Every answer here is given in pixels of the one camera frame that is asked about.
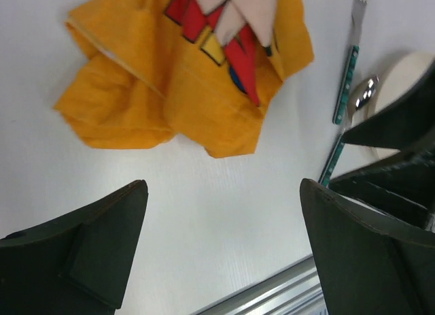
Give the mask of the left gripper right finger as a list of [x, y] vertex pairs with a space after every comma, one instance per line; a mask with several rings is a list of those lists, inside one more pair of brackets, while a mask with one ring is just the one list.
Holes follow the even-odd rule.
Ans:
[[317, 182], [300, 202], [330, 314], [433, 314], [434, 233], [354, 203]]

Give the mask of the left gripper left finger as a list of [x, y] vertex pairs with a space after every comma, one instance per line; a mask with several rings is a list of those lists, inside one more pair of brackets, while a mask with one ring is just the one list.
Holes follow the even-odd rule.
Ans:
[[144, 180], [1, 239], [2, 314], [114, 314], [148, 200]]

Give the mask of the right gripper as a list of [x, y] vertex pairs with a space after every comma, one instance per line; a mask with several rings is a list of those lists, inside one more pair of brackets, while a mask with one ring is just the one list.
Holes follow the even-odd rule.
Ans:
[[332, 179], [329, 189], [410, 225], [434, 231], [433, 63], [395, 102], [346, 131], [343, 141], [407, 149]]

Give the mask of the green handled spoon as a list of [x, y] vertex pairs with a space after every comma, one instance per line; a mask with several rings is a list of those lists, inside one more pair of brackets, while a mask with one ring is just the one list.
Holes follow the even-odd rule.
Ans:
[[355, 113], [363, 110], [368, 105], [370, 100], [376, 95], [378, 83], [378, 75], [370, 76], [360, 82], [350, 94], [350, 98], [346, 104], [344, 121], [342, 122], [340, 132], [328, 155], [323, 171], [318, 180], [318, 183], [320, 183], [322, 186], [329, 185], [332, 173], [343, 151], [345, 146], [345, 143], [343, 142], [344, 132], [352, 127], [353, 116]]

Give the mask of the green handled fork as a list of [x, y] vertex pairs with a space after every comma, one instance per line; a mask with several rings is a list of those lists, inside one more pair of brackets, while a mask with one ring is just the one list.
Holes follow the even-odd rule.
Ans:
[[341, 85], [338, 90], [336, 107], [332, 122], [340, 125], [344, 119], [345, 108], [349, 100], [350, 88], [353, 81], [356, 63], [360, 53], [360, 39], [362, 35], [362, 24], [366, 7], [370, 0], [354, 0], [351, 11], [351, 30], [349, 38], [349, 49], [345, 61], [343, 74], [341, 76]]

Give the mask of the orange cartoon cloth placemat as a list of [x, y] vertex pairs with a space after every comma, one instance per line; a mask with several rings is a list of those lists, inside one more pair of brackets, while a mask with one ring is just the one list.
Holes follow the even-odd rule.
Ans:
[[65, 24], [88, 61], [54, 107], [92, 148], [182, 134], [217, 159], [252, 154], [314, 59], [303, 0], [90, 0]]

